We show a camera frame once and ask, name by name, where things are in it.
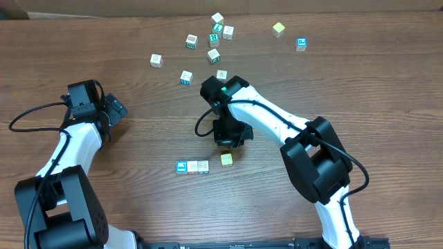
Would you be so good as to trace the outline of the yellow block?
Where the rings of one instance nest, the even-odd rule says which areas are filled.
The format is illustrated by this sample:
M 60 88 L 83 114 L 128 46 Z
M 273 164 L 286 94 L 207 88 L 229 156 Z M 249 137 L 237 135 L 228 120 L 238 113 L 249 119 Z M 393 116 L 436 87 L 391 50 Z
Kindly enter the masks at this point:
M 230 167 L 233 165 L 233 157 L 232 154 L 222 154 L 221 155 L 221 164 L 223 167 Z
M 280 22 L 276 23 L 272 27 L 272 34 L 274 37 L 279 38 L 284 34 L 285 26 Z

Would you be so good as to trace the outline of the blue-sided wooden block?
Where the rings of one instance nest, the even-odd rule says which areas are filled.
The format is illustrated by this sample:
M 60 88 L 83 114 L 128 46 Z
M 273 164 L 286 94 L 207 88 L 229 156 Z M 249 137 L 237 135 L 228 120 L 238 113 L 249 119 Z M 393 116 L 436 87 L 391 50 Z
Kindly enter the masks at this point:
M 207 160 L 200 160 L 197 162 L 198 173 L 199 174 L 208 174 L 209 173 L 209 163 Z

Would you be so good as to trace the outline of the red picture wooden block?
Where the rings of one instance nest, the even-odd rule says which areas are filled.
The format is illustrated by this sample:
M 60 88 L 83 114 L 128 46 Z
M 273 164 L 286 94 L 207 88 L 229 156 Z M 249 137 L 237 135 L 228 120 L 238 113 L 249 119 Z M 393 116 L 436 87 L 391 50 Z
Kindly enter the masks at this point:
M 198 162 L 196 160 L 188 161 L 187 162 L 187 171 L 188 171 L 188 174 L 198 174 L 199 173 Z

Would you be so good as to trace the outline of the red-edged wooden block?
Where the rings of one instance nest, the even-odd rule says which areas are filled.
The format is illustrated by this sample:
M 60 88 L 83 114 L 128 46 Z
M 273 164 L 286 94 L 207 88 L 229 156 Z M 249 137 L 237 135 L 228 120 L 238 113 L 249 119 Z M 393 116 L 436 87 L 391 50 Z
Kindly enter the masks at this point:
M 188 173 L 188 162 L 187 161 L 177 161 L 176 173 L 177 174 L 187 174 Z

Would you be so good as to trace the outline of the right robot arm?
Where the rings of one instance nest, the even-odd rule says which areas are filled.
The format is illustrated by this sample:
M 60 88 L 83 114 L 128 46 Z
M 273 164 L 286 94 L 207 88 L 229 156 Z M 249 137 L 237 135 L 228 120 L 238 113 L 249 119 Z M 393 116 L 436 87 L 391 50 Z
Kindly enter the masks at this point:
M 289 179 L 316 206 L 329 248 L 358 248 L 360 233 L 353 223 L 348 196 L 352 160 L 331 124 L 322 117 L 292 115 L 263 98 L 238 76 L 226 83 L 209 77 L 201 96 L 218 119 L 211 133 L 219 146 L 236 148 L 253 139 L 253 130 L 280 148 Z

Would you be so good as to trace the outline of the plain A wooden block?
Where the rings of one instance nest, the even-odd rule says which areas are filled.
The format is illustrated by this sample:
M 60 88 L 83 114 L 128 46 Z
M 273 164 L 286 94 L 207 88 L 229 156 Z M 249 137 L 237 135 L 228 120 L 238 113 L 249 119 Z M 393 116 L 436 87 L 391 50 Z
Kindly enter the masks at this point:
M 218 70 L 216 78 L 221 81 L 226 81 L 228 77 L 228 71 Z

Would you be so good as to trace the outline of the red S wooden block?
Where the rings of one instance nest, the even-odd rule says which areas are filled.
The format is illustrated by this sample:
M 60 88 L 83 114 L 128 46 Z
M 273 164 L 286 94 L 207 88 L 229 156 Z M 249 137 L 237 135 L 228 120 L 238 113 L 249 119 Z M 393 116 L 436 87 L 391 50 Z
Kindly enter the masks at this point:
M 154 68 L 161 68 L 163 65 L 163 57 L 158 54 L 152 54 L 150 64 Z

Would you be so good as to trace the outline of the blue-edged wooden block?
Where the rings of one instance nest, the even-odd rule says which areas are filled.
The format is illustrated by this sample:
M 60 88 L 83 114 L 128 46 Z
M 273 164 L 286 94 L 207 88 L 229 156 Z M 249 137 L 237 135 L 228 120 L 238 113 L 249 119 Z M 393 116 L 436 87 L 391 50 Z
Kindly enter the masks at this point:
M 180 77 L 180 83 L 184 85 L 191 85 L 193 79 L 193 73 L 190 71 L 183 71 Z

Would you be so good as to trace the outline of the green-edged wooden block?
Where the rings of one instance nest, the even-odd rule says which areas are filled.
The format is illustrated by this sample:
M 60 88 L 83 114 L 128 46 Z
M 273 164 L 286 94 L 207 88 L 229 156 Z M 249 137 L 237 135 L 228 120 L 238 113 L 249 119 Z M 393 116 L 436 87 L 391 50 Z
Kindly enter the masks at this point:
M 216 48 L 210 50 L 207 52 L 208 59 L 211 64 L 216 64 L 221 60 L 221 55 L 219 54 L 218 50 Z

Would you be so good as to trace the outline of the green R wooden block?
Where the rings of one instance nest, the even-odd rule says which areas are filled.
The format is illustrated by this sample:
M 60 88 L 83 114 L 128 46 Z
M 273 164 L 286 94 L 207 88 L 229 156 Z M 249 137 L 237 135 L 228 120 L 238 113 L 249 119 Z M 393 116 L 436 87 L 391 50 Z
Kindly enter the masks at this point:
M 210 33 L 208 37 L 209 45 L 211 48 L 219 46 L 219 35 L 217 33 Z

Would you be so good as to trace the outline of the white X wooden block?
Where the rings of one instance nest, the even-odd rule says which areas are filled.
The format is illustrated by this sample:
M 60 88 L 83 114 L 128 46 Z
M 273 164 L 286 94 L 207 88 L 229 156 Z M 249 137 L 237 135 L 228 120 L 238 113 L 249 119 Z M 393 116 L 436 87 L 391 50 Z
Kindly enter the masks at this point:
M 222 38 L 227 40 L 233 39 L 234 27 L 233 26 L 224 26 Z

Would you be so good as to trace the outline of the green L wooden block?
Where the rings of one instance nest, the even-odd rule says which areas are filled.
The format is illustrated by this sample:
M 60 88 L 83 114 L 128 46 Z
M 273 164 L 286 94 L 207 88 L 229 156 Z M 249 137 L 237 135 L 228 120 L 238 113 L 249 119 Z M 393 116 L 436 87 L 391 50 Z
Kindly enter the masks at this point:
M 222 36 L 223 30 L 224 30 L 223 24 L 215 23 L 212 29 L 212 33 L 217 33 L 219 36 Z

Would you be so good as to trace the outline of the top white wooden block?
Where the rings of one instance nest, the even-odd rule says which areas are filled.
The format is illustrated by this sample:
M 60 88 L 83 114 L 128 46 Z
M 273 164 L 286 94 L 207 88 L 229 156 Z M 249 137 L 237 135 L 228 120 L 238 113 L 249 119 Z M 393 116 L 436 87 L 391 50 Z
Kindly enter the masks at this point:
M 216 12 L 215 14 L 212 15 L 211 21 L 213 24 L 224 25 L 224 17 L 219 12 Z

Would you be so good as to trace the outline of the blue P wooden block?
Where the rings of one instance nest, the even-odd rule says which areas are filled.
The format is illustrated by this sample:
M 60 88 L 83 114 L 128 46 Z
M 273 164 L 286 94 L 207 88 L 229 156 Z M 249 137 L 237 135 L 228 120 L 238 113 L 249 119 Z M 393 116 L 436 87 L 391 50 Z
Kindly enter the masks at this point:
M 307 49 L 307 39 L 304 37 L 299 37 L 296 40 L 296 52 L 304 52 Z

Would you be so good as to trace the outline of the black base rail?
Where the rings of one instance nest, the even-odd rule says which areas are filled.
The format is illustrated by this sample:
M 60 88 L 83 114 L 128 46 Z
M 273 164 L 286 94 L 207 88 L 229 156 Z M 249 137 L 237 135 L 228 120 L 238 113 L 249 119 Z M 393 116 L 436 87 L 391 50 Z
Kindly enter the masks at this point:
M 358 249 L 390 249 L 388 238 L 359 237 Z M 259 241 L 244 243 L 149 243 L 150 249 L 322 249 L 329 246 L 321 238 L 293 239 L 291 241 Z

